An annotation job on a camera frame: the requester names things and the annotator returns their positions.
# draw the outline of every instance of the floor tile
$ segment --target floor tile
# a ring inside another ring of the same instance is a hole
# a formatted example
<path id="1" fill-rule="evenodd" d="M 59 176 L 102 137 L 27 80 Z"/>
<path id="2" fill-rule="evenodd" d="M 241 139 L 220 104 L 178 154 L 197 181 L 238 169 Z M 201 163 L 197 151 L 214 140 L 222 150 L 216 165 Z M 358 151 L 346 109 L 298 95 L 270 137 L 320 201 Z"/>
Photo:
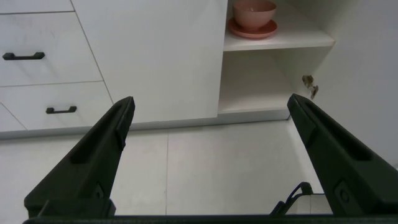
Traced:
<path id="1" fill-rule="evenodd" d="M 167 214 L 266 214 L 300 182 L 318 186 L 291 128 L 276 121 L 170 130 Z"/>
<path id="2" fill-rule="evenodd" d="M 81 136 L 0 141 L 0 223 L 28 219 L 26 195 L 54 168 Z"/>
<path id="3" fill-rule="evenodd" d="M 165 215 L 167 130 L 130 132 L 111 199 L 117 215 Z"/>

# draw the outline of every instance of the cabinet door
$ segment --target cabinet door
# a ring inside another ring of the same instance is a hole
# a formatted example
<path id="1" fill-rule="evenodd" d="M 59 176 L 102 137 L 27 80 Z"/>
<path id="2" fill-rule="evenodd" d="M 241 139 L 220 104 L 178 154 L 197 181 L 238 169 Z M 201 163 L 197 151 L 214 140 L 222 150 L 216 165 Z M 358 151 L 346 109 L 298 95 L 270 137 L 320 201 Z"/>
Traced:
<path id="1" fill-rule="evenodd" d="M 73 0 L 112 100 L 134 122 L 216 117 L 227 0 Z"/>
<path id="2" fill-rule="evenodd" d="M 336 40 L 315 72 L 315 103 L 398 167 L 398 1 L 291 2 Z"/>
<path id="3" fill-rule="evenodd" d="M 0 132 L 25 130 L 23 125 L 0 103 Z"/>
<path id="4" fill-rule="evenodd" d="M 13 53 L 40 60 L 0 58 L 0 86 L 102 80 L 74 12 L 0 15 L 0 55 Z"/>

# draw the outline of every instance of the open cabinet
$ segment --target open cabinet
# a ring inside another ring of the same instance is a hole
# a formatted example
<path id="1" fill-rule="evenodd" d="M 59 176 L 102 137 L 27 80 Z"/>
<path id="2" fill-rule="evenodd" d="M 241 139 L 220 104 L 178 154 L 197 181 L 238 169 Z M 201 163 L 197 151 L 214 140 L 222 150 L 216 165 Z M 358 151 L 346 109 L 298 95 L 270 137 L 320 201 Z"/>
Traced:
<path id="1" fill-rule="evenodd" d="M 398 1 L 273 1 L 275 36 L 241 40 L 227 31 L 219 114 L 275 113 L 293 92 L 310 97 L 302 77 L 311 75 L 314 102 L 398 167 Z"/>
<path id="2" fill-rule="evenodd" d="M 313 75 L 335 40 L 290 4 L 274 2 L 275 35 L 250 40 L 226 29 L 219 115 L 257 112 L 261 120 L 287 119 L 289 97 L 315 91 L 303 77 Z M 233 16 L 233 3 L 228 2 L 227 19 Z"/>

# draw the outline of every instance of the cabinet shelf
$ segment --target cabinet shelf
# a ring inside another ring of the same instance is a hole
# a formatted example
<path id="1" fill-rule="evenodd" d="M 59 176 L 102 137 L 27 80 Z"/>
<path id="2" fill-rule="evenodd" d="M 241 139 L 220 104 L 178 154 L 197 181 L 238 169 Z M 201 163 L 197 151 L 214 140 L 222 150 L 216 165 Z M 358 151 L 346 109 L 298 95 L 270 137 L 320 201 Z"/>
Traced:
<path id="1" fill-rule="evenodd" d="M 277 2 L 274 20 L 278 30 L 275 35 L 264 40 L 244 39 L 226 29 L 224 51 L 327 47 L 335 43 L 328 34 L 283 1 Z"/>
<path id="2" fill-rule="evenodd" d="M 218 114 L 287 110 L 293 92 L 266 52 L 224 53 Z"/>

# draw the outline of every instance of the door hinge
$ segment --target door hinge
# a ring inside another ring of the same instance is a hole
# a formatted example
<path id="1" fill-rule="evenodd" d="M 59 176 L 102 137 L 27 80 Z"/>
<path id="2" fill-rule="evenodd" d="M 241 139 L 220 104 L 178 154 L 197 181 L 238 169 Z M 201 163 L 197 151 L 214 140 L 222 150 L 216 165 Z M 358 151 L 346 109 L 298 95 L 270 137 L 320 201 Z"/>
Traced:
<path id="1" fill-rule="evenodd" d="M 314 86 L 313 85 L 313 77 L 312 75 L 304 75 L 302 77 L 303 83 L 305 85 L 305 87 L 307 87 L 307 89 L 309 89 L 311 91 L 311 100 L 314 99 L 315 95 L 318 93 L 319 91 L 319 86 Z"/>

